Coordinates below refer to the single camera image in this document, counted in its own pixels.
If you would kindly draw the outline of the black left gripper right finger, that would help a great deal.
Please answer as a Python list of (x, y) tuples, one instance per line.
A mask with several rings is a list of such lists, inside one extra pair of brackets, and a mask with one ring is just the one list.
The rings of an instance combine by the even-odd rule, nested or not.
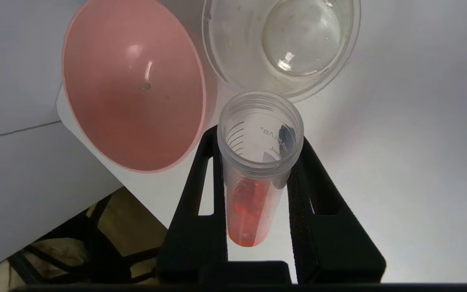
[(299, 284), (380, 283), (387, 263), (308, 140), (287, 182)]

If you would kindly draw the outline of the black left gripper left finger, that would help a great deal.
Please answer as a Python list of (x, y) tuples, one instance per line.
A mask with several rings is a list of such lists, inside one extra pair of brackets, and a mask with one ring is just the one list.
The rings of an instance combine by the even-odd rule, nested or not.
[[(208, 162), (213, 162), (213, 207), (200, 216)], [(200, 140), (183, 192), (156, 260), (157, 279), (162, 284), (195, 284), (202, 267), (228, 260), (225, 187), (217, 126)]]

